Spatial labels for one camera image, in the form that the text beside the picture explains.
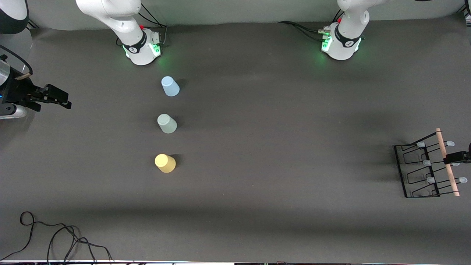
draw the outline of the wooden handle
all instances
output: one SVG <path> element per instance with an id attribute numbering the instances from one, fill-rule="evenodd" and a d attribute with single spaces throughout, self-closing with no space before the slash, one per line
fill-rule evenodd
<path id="1" fill-rule="evenodd" d="M 435 130 L 437 132 L 437 138 L 439 140 L 440 151 L 442 153 L 442 157 L 445 159 L 447 157 L 447 150 L 445 149 L 445 143 L 443 142 L 443 136 L 441 135 L 440 128 Z M 455 197 L 460 196 L 460 192 L 458 191 L 458 187 L 456 185 L 455 176 L 453 175 L 453 171 L 451 170 L 450 164 L 445 164 L 445 168 L 447 169 L 448 179 L 450 180 L 451 189 L 453 190 L 453 195 Z"/>

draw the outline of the table surface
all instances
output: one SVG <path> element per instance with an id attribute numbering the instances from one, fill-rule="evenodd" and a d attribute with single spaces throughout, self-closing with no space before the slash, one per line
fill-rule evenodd
<path id="1" fill-rule="evenodd" d="M 73 107 L 0 122 L 2 256 L 25 244 L 28 210 L 79 226 L 115 259 L 471 263 L 469 185 L 459 198 L 406 199 L 392 148 L 440 127 L 449 152 L 467 149 L 462 14 L 372 21 L 347 61 L 282 24 L 171 27 L 148 66 L 109 30 L 33 35 L 33 81 Z M 166 75 L 176 97 L 159 85 Z M 159 130 L 161 113 L 176 132 Z M 174 172 L 157 169 L 159 153 Z M 54 231 L 36 227 L 11 258 L 44 259 Z M 57 240 L 61 259 L 70 239 Z"/>

